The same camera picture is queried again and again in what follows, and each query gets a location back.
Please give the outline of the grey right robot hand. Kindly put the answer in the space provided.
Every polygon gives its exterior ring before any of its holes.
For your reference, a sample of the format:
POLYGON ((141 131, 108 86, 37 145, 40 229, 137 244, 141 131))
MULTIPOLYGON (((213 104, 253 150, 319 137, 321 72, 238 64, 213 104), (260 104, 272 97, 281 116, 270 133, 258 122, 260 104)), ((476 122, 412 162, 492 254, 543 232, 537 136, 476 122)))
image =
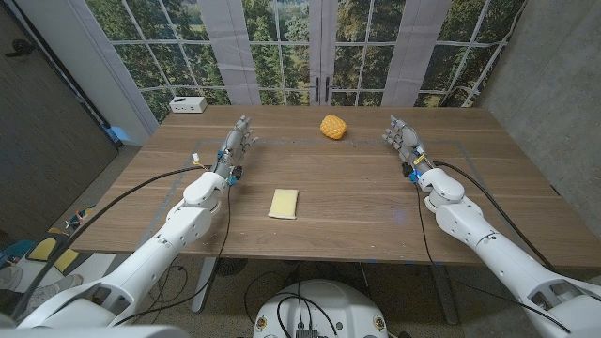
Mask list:
POLYGON ((428 159, 424 143, 404 120, 391 115, 391 126, 385 130, 382 138, 398 152, 405 177, 417 180, 434 168, 434 164, 428 159))

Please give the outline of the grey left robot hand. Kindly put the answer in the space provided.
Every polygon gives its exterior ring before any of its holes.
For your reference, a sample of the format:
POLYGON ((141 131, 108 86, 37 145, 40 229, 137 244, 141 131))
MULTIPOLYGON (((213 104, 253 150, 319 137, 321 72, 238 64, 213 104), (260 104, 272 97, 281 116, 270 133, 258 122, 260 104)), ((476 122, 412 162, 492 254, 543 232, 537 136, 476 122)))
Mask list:
POLYGON ((241 166, 246 151, 258 141, 258 137, 253 137, 250 125, 250 117, 239 118, 218 150, 217 161, 211 167, 213 173, 228 178, 235 167, 241 166))

